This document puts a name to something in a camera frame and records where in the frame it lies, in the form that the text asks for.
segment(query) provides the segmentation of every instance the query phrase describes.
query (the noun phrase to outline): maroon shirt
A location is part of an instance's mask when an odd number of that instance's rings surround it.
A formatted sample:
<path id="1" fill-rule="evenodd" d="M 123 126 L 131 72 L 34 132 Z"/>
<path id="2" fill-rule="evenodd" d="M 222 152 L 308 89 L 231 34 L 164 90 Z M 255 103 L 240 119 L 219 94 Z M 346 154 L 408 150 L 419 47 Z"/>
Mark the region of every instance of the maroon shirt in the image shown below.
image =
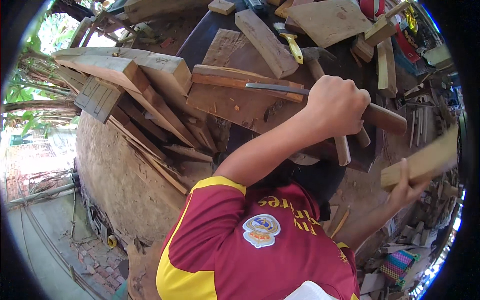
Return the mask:
<path id="1" fill-rule="evenodd" d="M 157 289 L 168 299 L 283 299 L 311 280 L 337 299 L 358 299 L 353 251 L 327 237 L 299 185 L 248 190 L 202 180 L 164 243 Z"/>

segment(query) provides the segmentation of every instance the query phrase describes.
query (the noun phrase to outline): real madrid logo patch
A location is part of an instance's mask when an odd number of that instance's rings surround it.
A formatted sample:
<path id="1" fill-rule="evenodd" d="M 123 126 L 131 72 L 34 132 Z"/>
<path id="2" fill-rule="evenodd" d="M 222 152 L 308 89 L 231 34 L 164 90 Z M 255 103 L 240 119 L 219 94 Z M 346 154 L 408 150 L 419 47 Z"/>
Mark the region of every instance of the real madrid logo patch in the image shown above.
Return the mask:
<path id="1" fill-rule="evenodd" d="M 279 222 L 267 214 L 251 217 L 242 227 L 245 229 L 243 238 L 257 249 L 275 244 L 275 236 L 280 233 Z"/>

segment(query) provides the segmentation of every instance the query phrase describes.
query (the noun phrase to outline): tree trunk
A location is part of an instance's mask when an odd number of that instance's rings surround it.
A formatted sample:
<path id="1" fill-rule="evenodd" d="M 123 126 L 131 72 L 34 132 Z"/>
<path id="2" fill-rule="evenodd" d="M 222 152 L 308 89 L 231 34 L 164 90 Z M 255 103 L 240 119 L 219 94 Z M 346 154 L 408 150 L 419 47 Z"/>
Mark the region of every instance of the tree trunk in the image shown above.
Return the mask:
<path id="1" fill-rule="evenodd" d="M 82 109 L 69 100 L 31 100 L 1 104 L 1 113 L 22 110 L 56 110 L 63 112 L 81 112 Z"/>

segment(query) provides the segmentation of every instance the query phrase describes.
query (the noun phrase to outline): fist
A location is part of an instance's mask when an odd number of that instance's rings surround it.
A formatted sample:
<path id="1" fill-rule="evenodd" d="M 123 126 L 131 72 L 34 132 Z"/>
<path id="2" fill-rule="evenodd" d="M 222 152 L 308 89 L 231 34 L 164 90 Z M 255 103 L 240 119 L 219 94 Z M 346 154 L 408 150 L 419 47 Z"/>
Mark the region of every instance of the fist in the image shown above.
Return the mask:
<path id="1" fill-rule="evenodd" d="M 302 110 L 309 126 L 325 130 L 327 137 L 356 134 L 361 130 L 362 114 L 370 103 L 366 90 L 340 77 L 322 76 L 310 90 Z"/>

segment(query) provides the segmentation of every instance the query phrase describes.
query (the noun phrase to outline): workbench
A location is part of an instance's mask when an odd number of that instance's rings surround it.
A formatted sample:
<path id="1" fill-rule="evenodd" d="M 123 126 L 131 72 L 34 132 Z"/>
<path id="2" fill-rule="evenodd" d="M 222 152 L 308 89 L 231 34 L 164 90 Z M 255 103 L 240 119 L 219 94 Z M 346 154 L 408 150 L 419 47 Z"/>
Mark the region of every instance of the workbench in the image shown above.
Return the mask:
<path id="1" fill-rule="evenodd" d="M 228 16 L 208 11 L 180 47 L 177 56 L 185 59 L 185 62 L 190 70 L 192 70 L 196 64 L 203 63 L 205 55 L 207 54 L 207 50 L 209 49 L 210 44 L 214 40 L 214 37 L 220 28 L 241 32 L 240 29 L 238 29 L 235 25 L 235 13 L 247 8 L 242 0 L 230 1 L 236 4 L 235 11 Z M 276 8 L 277 7 L 274 5 L 267 4 L 268 15 L 263 16 L 262 20 L 268 25 L 272 32 L 275 33 L 280 42 L 287 45 L 287 41 L 284 38 L 279 37 L 276 30 L 273 28 L 273 23 L 285 22 L 285 19 L 274 15 Z M 369 92 L 373 103 L 383 106 L 385 103 L 385 98 L 378 95 L 378 75 L 375 71 L 376 59 L 374 57 L 374 59 L 369 63 L 361 61 L 362 67 L 359 67 L 350 52 L 351 44 L 354 38 L 355 37 L 348 38 L 327 48 L 330 53 L 337 57 L 336 61 L 329 61 L 320 58 L 319 63 L 321 64 L 325 74 L 340 76 L 343 79 L 353 80 L 358 88 L 366 89 Z M 299 37 L 296 41 L 301 48 L 317 46 L 307 35 L 299 34 Z M 259 57 L 260 54 L 250 43 L 249 47 L 243 47 L 235 51 L 232 50 L 232 53 L 230 54 L 233 55 L 229 57 L 228 64 L 224 66 L 256 72 L 270 77 L 267 73 L 265 73 L 265 69 L 270 72 L 268 66 L 263 58 L 261 56 Z M 305 64 L 300 65 L 294 74 L 287 76 L 284 79 L 303 84 L 307 89 L 310 89 L 314 84 L 314 80 L 310 74 L 310 71 Z M 200 94 L 200 90 L 197 85 L 199 84 L 194 83 L 192 85 L 189 96 Z M 230 97 L 230 100 L 234 99 L 236 101 L 236 105 L 240 107 L 238 112 L 243 112 L 243 109 L 248 110 L 246 107 L 250 107 L 251 103 L 254 101 L 262 101 L 262 97 L 269 97 L 264 95 L 259 96 L 257 93 L 245 90 L 231 91 L 229 94 L 230 96 L 228 96 L 225 93 L 219 94 L 219 92 L 217 92 L 218 90 L 219 89 L 215 89 L 214 86 L 211 86 L 211 90 L 208 90 L 208 93 L 203 92 L 205 95 L 200 95 L 200 97 L 205 98 L 205 101 L 213 101 L 212 99 L 217 99 L 216 103 L 213 102 L 212 105 L 215 106 L 215 111 L 216 106 L 218 106 L 219 103 L 221 105 L 222 101 L 224 101 L 221 98 L 227 97 L 226 99 L 228 100 L 228 97 Z M 242 139 L 242 137 L 237 137 L 238 132 L 241 132 L 242 130 L 236 128 L 234 125 L 235 123 L 243 126 L 244 128 L 248 128 L 249 130 L 253 130 L 254 132 L 260 134 L 265 133 L 300 111 L 306 105 L 306 102 L 307 97 L 304 98 L 302 103 L 286 101 L 281 106 L 276 107 L 275 113 L 270 114 L 268 118 L 259 117 L 250 121 L 241 119 L 238 119 L 238 121 L 233 121 L 232 128 L 230 130 L 230 139 Z M 380 153 L 380 150 L 383 147 L 383 130 L 377 129 L 375 126 L 367 123 L 364 124 L 364 127 L 370 137 L 371 143 L 366 148 L 361 148 L 354 136 L 351 135 L 347 137 L 352 159 L 351 163 L 348 164 L 348 167 L 359 171 L 368 172 L 376 156 Z M 303 149 L 302 153 L 318 159 L 330 159 L 337 161 L 335 142 L 333 138 Z"/>

